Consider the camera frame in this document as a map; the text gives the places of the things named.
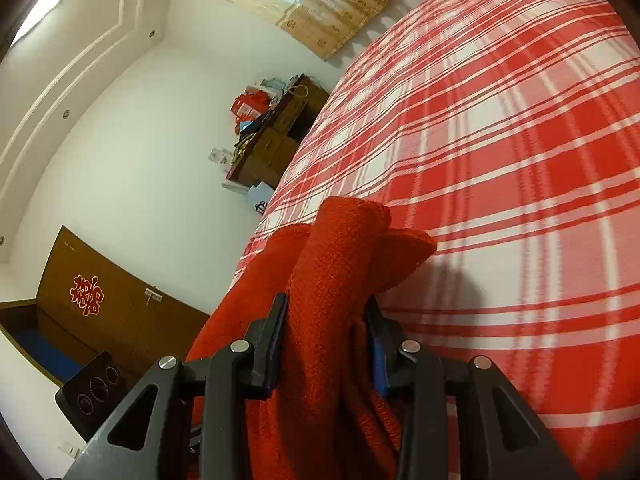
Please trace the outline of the red white plaid bedsheet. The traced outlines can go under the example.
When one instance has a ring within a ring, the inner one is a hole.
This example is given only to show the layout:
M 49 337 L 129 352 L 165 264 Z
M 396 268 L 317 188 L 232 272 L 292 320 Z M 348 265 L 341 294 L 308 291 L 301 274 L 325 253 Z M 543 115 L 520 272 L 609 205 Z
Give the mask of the red white plaid bedsheet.
M 383 310 L 486 354 L 585 479 L 639 434 L 639 49 L 606 0 L 425 0 L 335 86 L 250 259 L 329 196 L 436 254 Z

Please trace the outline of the white greeting card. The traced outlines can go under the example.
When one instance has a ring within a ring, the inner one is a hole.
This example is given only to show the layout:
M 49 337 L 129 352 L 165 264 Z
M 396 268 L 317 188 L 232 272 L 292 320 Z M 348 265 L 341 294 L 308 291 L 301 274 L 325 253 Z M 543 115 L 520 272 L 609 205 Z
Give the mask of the white greeting card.
M 230 166 L 232 158 L 233 153 L 225 148 L 213 148 L 208 155 L 211 162 L 220 166 Z

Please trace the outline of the red knitted sweater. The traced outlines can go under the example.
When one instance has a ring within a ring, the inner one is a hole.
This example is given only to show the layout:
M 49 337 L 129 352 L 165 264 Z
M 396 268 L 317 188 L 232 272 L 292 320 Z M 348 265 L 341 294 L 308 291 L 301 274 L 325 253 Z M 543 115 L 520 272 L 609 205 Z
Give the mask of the red knitted sweater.
M 277 389 L 245 405 L 255 478 L 395 477 L 401 424 L 372 386 L 364 306 L 435 250 L 427 233 L 394 228 L 386 206 L 330 197 L 314 222 L 278 229 L 250 260 L 188 357 L 231 344 L 288 296 Z

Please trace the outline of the brown wooden door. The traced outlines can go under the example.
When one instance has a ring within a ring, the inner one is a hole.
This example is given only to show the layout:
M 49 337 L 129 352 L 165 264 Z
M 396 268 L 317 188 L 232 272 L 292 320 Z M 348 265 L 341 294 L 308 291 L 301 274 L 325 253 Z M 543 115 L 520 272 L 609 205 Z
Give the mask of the brown wooden door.
M 130 377 L 162 356 L 184 359 L 208 319 L 146 284 L 62 226 L 36 296 L 52 346 L 84 366 L 106 351 Z

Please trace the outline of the white wall socket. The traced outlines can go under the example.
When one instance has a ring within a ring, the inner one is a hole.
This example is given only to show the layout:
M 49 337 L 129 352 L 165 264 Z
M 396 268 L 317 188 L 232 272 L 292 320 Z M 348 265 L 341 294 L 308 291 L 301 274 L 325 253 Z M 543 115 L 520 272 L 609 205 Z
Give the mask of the white wall socket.
M 58 449 L 62 451 L 65 455 L 70 456 L 73 460 L 79 455 L 82 451 L 81 446 L 76 446 L 68 442 L 62 442 L 58 445 Z

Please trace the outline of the red gift bag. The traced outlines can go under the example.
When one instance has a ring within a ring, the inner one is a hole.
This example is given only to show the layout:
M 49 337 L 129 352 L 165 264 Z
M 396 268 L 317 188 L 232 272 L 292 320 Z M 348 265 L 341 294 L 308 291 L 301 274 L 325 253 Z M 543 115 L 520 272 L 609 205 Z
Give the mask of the red gift bag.
M 242 93 L 231 105 L 231 113 L 235 118 L 235 133 L 239 134 L 243 124 L 250 124 L 253 120 L 265 114 L 270 109 L 271 96 L 262 90 Z

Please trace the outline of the white paper shopping bag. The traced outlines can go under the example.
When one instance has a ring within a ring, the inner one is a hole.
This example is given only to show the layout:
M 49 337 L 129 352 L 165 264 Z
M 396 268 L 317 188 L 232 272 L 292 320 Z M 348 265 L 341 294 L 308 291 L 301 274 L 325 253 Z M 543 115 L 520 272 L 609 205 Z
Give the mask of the white paper shopping bag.
M 252 185 L 248 188 L 236 182 L 224 181 L 221 186 L 228 191 L 242 195 L 246 199 L 248 206 L 261 216 L 266 212 L 268 203 L 274 193 L 274 189 L 265 182 L 259 182 L 258 185 Z

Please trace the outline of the brown wooden desk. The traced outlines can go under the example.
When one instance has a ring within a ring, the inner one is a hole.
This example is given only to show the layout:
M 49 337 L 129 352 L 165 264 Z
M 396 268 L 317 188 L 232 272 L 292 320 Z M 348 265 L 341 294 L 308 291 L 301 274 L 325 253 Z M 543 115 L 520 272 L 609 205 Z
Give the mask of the brown wooden desk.
M 240 132 L 226 179 L 246 188 L 260 182 L 276 188 L 328 99 L 305 74 L 292 78 L 273 109 Z

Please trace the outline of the black induction cooktop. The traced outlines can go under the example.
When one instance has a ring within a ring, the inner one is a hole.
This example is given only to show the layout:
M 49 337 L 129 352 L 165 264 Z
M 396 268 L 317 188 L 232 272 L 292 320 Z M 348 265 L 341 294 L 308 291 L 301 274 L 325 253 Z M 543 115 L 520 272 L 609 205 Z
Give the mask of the black induction cooktop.
M 63 415 L 88 442 L 126 396 L 126 379 L 108 352 L 101 352 L 55 395 Z

